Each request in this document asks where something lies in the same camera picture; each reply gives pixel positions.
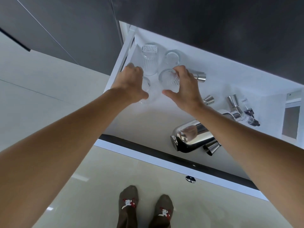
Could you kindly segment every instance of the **gray cabinet panel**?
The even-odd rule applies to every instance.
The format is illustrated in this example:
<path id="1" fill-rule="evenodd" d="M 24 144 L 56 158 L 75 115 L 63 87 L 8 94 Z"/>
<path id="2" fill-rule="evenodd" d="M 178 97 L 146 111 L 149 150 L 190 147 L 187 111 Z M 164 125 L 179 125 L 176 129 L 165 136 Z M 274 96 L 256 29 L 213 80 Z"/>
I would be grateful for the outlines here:
<path id="1" fill-rule="evenodd" d="M 121 50 L 111 0 L 19 0 L 84 67 L 110 75 Z"/>
<path id="2" fill-rule="evenodd" d="M 29 49 L 75 63 L 17 0 L 0 0 L 0 28 Z"/>

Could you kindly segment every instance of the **black countertop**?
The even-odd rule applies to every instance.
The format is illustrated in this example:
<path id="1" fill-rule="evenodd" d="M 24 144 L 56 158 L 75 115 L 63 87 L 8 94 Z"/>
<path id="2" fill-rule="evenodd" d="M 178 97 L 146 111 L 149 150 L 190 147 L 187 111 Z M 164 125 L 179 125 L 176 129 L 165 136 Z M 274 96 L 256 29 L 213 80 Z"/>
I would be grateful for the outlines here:
<path id="1" fill-rule="evenodd" d="M 304 0 L 112 0 L 117 20 L 304 84 Z"/>

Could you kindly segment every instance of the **white drawer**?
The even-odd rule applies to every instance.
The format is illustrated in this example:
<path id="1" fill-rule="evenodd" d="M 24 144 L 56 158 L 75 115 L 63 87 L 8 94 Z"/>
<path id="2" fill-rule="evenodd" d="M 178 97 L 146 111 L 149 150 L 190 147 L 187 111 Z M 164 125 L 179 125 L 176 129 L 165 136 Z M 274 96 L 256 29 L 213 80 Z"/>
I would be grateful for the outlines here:
<path id="1" fill-rule="evenodd" d="M 130 27 L 105 91 L 129 62 L 141 66 L 141 47 L 148 42 L 158 44 L 160 59 L 165 51 L 177 49 L 181 52 L 182 65 L 207 74 L 206 82 L 199 83 L 199 88 L 202 97 L 214 96 L 212 108 L 229 110 L 226 97 L 241 93 L 251 102 L 255 118 L 261 124 L 253 128 L 281 138 L 286 94 L 303 88 L 301 84 L 134 26 Z M 157 74 L 149 79 L 158 83 Z M 266 199 L 224 148 L 221 147 L 213 156 L 207 155 L 202 148 L 191 153 L 174 149 L 170 141 L 173 129 L 191 120 L 192 116 L 162 95 L 160 89 L 154 102 L 135 103 L 122 111 L 96 145 Z"/>

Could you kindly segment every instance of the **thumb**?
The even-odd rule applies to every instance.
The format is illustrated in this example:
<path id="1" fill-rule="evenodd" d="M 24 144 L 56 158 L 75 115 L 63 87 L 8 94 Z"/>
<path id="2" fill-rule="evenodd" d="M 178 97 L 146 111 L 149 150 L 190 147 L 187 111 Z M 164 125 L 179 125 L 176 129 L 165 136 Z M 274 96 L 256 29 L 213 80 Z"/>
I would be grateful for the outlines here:
<path id="1" fill-rule="evenodd" d="M 177 101 L 177 93 L 173 92 L 172 90 L 163 90 L 163 95 L 171 98 L 174 102 Z"/>
<path id="2" fill-rule="evenodd" d="M 142 91 L 142 99 L 148 99 L 149 94 L 146 91 Z"/>

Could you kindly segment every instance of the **cartoon character on sock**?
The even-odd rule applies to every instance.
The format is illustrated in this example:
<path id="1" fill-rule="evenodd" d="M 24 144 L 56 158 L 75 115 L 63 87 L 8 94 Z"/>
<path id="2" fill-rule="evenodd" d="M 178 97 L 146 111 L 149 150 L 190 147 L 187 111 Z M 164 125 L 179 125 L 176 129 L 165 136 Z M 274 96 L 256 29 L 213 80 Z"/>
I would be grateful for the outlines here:
<path id="1" fill-rule="evenodd" d="M 125 205 L 121 209 L 123 209 L 123 208 L 125 208 L 127 206 L 131 206 L 133 208 L 136 207 L 135 203 L 131 199 L 123 199 L 123 201 L 125 202 Z"/>
<path id="2" fill-rule="evenodd" d="M 159 214 L 158 216 L 163 216 L 170 220 L 170 214 L 169 214 L 170 210 L 166 210 L 163 207 L 160 207 L 160 209 L 162 210 L 162 214 Z"/>

